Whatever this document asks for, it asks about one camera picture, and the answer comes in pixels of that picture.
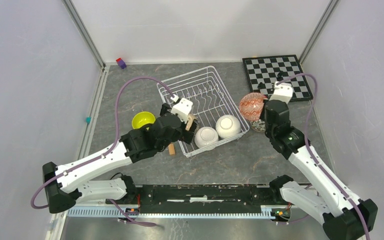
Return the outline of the white smooth bowl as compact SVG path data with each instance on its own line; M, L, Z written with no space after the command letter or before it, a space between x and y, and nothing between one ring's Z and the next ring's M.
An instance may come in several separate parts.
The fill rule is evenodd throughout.
M219 141L217 131L212 127L201 127L194 136L194 142L198 148L212 146Z

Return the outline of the black white chessboard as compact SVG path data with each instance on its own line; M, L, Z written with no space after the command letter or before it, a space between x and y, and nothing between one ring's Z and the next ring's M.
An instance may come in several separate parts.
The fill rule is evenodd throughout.
M246 57L242 59L246 82L251 93L261 93L270 97L274 92L274 83L280 81L277 74L284 72L283 79L303 72L298 57L295 54ZM258 89L259 83L265 83L265 89ZM305 76L296 77L288 82L292 85L292 102L310 101L314 95Z

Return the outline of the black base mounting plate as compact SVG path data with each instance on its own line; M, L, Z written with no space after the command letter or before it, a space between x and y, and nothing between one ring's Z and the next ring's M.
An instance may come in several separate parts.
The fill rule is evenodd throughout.
M288 204L258 184L146 184L116 203L137 205L141 214L257 214L261 206Z

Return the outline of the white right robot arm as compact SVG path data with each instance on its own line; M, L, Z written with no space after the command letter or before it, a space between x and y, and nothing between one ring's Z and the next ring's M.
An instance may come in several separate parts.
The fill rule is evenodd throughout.
M291 203L318 221L330 240L370 239L378 207L347 187L323 162L307 135L293 127L287 103L265 100L262 117L272 147L309 180L318 195L287 175L270 182L269 199Z

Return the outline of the beige ceramic bowl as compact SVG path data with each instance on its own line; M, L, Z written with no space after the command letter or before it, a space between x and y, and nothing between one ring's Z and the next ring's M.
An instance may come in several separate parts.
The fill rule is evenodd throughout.
M189 113L187 116L187 123L186 123L185 130L188 132L195 132L198 126L199 126L199 121L197 120L197 118L192 113Z

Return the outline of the red purple toy block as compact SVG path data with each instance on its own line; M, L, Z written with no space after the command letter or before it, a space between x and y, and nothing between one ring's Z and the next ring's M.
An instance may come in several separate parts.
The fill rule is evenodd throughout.
M121 69L125 69L127 67L127 64L125 63L125 61L119 57L116 59L116 63L117 65L121 68Z

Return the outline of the blue patterned bowl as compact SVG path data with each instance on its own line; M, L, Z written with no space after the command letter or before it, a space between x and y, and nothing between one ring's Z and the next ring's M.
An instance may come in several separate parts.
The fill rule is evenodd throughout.
M259 92L245 95L239 103L240 114L250 122L258 121L264 108L264 101L267 99L264 94Z

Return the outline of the yellow bowl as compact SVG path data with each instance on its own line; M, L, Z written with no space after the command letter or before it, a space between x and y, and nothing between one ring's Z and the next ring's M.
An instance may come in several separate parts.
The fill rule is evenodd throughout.
M131 121L133 129L140 129L147 124L153 124L156 121L156 117L149 111L142 111L137 113Z

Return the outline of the aluminium frame rail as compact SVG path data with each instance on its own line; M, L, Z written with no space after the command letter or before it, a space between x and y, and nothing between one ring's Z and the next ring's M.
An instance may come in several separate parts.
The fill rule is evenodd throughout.
M81 144L77 149L76 159L84 158L90 152L109 70L110 66L107 65L102 69L99 75L99 80L97 82L96 89L92 97L92 102L88 111L87 118L90 120L89 122L86 122L84 135ZM49 227L44 238L45 240L59 240L61 238L67 216L68 211L51 215Z

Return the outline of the black chess piece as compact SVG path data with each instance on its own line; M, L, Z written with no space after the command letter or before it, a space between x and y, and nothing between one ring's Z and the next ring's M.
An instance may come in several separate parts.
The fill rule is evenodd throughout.
M280 71L278 74L277 74L277 79L280 79L282 80L284 78L284 72L283 71Z
M259 90L261 90L261 89L265 89L265 88L266 88L266 85L265 85L265 83L260 82L260 83L257 85L257 88L258 88Z

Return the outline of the small wooden block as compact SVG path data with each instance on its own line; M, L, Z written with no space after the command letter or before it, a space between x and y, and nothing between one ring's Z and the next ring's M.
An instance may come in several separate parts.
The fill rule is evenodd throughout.
M170 143L168 145L168 153L170 156L174 156L176 154L176 151L175 151L175 146L173 143Z

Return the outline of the white ribbed bowl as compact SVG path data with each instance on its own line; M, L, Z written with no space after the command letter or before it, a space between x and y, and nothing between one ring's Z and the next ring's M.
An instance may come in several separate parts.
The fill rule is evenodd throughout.
M215 130L220 138L227 139L241 132L241 124L234 115L225 114L216 121Z

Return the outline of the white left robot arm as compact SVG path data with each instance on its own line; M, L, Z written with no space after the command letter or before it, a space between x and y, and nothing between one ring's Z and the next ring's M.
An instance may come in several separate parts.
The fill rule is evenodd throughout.
M110 170L152 158L176 141L190 144L199 124L192 114L193 105L185 98L173 106L164 103L154 123L130 130L107 148L72 163L44 164L46 208L51 214L56 214L87 201L112 199L133 203L137 190L131 177L95 178Z

